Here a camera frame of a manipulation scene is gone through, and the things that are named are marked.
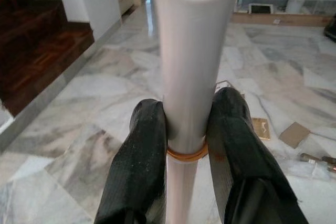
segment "wooden staircase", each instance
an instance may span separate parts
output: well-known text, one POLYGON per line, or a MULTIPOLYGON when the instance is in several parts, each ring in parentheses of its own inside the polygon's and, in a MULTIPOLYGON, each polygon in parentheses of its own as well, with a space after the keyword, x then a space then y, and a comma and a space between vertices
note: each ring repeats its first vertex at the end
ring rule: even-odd
POLYGON ((94 42, 61 0, 0 0, 0 99, 16 116, 94 42))

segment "plastic jug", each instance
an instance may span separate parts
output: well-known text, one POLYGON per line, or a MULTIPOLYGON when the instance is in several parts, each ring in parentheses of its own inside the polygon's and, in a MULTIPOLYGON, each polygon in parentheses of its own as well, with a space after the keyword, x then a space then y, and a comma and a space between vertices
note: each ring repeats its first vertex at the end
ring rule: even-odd
POLYGON ((288 0, 286 13, 299 14, 305 0, 288 0))

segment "cardboard piece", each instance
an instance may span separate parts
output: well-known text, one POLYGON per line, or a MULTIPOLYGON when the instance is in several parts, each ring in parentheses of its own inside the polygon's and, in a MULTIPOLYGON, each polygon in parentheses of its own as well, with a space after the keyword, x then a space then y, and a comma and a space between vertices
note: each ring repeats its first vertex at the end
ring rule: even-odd
POLYGON ((295 122, 285 129, 280 134, 279 138, 290 147, 296 148, 299 143, 309 135, 309 133, 309 129, 295 122))
POLYGON ((254 131, 261 140, 270 140, 268 121, 264 118, 252 118, 254 131))

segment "aluminum tube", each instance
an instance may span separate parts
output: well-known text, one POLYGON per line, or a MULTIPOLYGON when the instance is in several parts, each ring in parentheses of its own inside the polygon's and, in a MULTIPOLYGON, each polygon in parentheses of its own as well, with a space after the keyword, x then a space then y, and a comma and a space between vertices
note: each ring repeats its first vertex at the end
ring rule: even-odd
POLYGON ((192 154, 203 146, 221 49, 235 0, 155 0, 169 147, 192 154))
POLYGON ((167 224, 186 224, 193 195, 197 161, 182 163, 167 157, 167 224))

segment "orange rubber band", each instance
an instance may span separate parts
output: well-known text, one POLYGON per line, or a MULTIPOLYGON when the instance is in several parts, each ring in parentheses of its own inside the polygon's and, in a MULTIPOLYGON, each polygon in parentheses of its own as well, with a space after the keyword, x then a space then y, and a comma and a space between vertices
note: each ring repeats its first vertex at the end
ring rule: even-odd
POLYGON ((181 162, 193 162, 201 159, 202 157, 206 156, 208 154, 208 145, 205 142, 202 149, 200 149, 198 152, 194 154, 182 154, 173 151, 168 147, 167 153, 172 156, 173 158, 177 159, 181 162))

